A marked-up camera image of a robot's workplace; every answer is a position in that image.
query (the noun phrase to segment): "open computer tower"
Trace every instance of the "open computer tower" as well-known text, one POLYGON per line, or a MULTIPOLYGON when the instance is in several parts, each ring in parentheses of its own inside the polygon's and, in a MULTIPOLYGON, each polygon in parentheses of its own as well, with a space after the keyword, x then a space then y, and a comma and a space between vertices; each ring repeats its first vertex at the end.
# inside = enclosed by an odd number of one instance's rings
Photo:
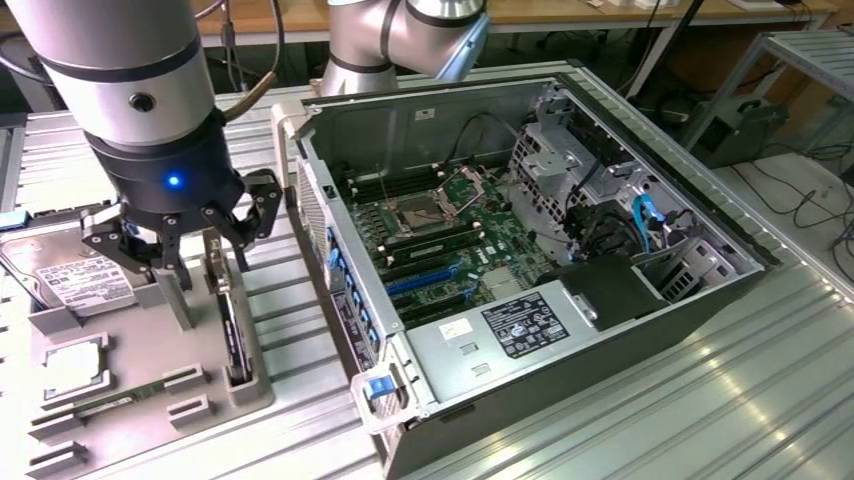
POLYGON ((391 478, 676 345, 774 262, 565 74, 299 110, 294 213, 391 478))

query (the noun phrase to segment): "slotted metal table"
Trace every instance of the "slotted metal table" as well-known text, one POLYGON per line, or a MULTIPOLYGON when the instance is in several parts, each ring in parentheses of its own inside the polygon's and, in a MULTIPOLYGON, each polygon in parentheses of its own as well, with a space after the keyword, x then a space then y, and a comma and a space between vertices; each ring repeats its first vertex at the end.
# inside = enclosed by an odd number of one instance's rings
MULTIPOLYGON (((514 69, 572 75, 784 264, 678 346, 406 480, 853 478, 854 292, 586 69, 556 62, 484 69, 472 79, 514 69)), ((402 83, 419 86, 429 80, 402 83)), ((307 87, 277 90, 230 124, 239 170, 275 166, 270 107, 309 95, 307 87)), ((221 108, 234 101, 237 96, 222 97, 221 108)), ((67 208, 113 193, 67 113, 31 116, 26 129, 7 137, 0 140, 16 146, 3 159, 12 188, 0 196, 12 205, 67 208)), ((99 470, 89 480, 383 478, 283 220, 251 252, 245 277, 274 404, 99 470)), ((22 450, 35 442, 14 428, 30 411, 18 385, 34 374, 26 306, 14 282, 0 283, 0 478, 15 480, 28 478, 22 450)))
MULTIPOLYGON (((681 142, 686 149, 690 150, 697 144, 720 106, 736 93, 764 53, 774 55, 781 62, 796 67, 854 102, 854 34, 846 30, 762 33, 748 48, 704 113, 689 125, 681 142)), ((782 68, 778 68, 772 80, 781 72, 782 68)), ((772 84, 773 81, 764 81, 757 91, 765 95, 772 84)))

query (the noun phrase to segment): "screw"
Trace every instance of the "screw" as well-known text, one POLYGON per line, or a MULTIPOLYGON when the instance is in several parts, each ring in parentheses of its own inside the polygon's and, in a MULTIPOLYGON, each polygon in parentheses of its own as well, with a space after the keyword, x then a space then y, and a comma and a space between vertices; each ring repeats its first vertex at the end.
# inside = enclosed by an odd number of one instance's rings
POLYGON ((155 105, 158 104, 158 102, 155 102, 155 98, 147 93, 135 93, 134 95, 131 95, 129 103, 131 104, 131 108, 134 108, 134 110, 143 113, 151 112, 155 109, 155 105))

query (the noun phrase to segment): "warning label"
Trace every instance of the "warning label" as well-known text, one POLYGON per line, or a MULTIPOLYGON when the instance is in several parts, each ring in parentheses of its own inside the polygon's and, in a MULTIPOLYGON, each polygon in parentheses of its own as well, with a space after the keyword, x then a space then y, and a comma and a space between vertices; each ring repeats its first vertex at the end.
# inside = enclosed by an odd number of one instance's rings
POLYGON ((570 336, 538 292, 481 313, 510 358, 524 357, 570 336))
POLYGON ((43 268, 37 275, 73 311, 134 295, 122 268, 105 257, 43 268))

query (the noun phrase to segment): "circuit board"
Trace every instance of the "circuit board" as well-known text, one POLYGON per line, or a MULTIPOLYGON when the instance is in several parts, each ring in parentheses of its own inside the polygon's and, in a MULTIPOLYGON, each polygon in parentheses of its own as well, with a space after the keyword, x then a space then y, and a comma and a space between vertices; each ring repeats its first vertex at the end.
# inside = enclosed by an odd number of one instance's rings
MULTIPOLYGON (((466 174, 458 170, 439 189, 350 205, 407 328, 529 289, 554 268, 509 208, 496 179, 462 168, 466 174), (395 241, 413 243, 430 236, 438 239, 421 242, 419 250, 407 252, 405 266, 383 253, 395 241), (411 288, 421 282, 426 285, 411 288)), ((398 261, 403 250, 395 252, 398 261)))

